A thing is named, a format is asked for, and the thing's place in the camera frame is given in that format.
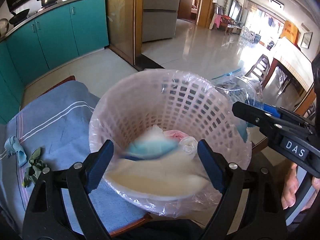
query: metal screw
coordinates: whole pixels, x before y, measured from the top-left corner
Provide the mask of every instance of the metal screw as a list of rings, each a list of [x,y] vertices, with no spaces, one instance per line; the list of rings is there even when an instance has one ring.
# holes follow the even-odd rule
[[[229,168],[232,170],[236,170],[238,168],[238,165],[236,163],[229,163]]]
[[[282,125],[279,125],[278,123],[275,123],[275,127],[282,129]]]
[[[42,172],[43,174],[47,174],[50,171],[48,167],[43,168]]]
[[[268,169],[266,169],[266,168],[261,168],[261,172],[263,174],[268,174],[269,173]]]
[[[82,168],[82,163],[75,163],[73,164],[73,167],[76,169],[76,170],[79,170]]]

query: white stripe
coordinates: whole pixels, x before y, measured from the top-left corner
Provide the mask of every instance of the white stripe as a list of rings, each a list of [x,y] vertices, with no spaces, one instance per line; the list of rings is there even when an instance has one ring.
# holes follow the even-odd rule
[[[46,126],[44,126],[44,127],[42,127],[41,129],[39,129],[39,130],[37,130],[37,131],[35,131],[33,134],[31,134],[31,135],[29,135],[27,138],[24,138],[20,143],[23,143],[25,140],[27,140],[28,138],[30,138],[31,136],[33,136],[33,135],[35,135],[37,132],[40,132],[41,130],[43,130],[44,128],[46,128],[46,127],[48,127],[50,124],[52,124],[52,123],[54,123],[54,122],[56,122],[56,121],[58,121],[60,118],[62,118],[63,116],[65,116],[65,115],[67,115],[72,109],[75,109],[75,108],[77,108],[77,107],[83,107],[83,106],[86,106],[87,108],[89,108],[90,109],[90,107],[89,106],[87,106],[87,105],[81,105],[81,106],[74,106],[73,108],[71,108],[68,112],[66,112],[65,114],[63,114],[63,115],[61,115],[61,116],[59,116],[59,118],[57,118],[56,120],[54,120],[54,121],[52,121],[52,122],[50,122],[49,124],[47,124]]]
[[[89,106],[87,102],[85,101],[77,101],[74,102],[73,104],[71,104],[70,106],[68,106],[66,109],[62,110],[61,112],[57,113],[55,116],[51,117],[50,119],[48,119],[47,121],[45,121],[44,123],[38,125],[37,127],[33,128],[30,132],[26,133],[24,136],[22,136],[20,139],[24,138],[26,135],[28,135],[29,133],[33,132],[35,129],[39,128],[40,126],[44,125],[45,123],[49,122],[50,120],[52,120],[53,118],[57,117],[59,114],[63,113],[64,111],[66,111],[68,108],[70,108],[71,106],[73,106],[74,104],[77,103],[86,103],[88,108],[91,108],[94,110],[93,107]]]

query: orange cloth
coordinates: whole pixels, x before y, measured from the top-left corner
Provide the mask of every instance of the orange cloth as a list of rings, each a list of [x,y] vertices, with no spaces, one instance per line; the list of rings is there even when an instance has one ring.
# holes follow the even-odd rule
[[[280,38],[286,37],[293,44],[296,44],[298,41],[298,35],[298,27],[290,21],[285,21]]]

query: human hand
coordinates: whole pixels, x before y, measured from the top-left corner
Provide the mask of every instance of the human hand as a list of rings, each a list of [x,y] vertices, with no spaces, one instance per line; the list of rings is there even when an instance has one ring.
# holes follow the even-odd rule
[[[306,206],[302,209],[308,209],[311,207],[313,202],[316,199],[317,194],[320,190],[320,179],[317,179],[315,177],[312,178],[312,185],[316,189]],[[284,183],[284,189],[282,192],[281,197],[281,203],[283,209],[287,209],[288,207],[292,207],[296,202],[296,192],[298,190],[299,182],[297,179],[297,164],[292,163],[291,168],[286,176],[285,183]]]

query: doorway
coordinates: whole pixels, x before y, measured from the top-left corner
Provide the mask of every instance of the doorway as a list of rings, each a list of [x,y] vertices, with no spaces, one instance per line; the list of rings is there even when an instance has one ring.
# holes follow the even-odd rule
[[[196,23],[199,14],[200,0],[180,0],[178,19]]]

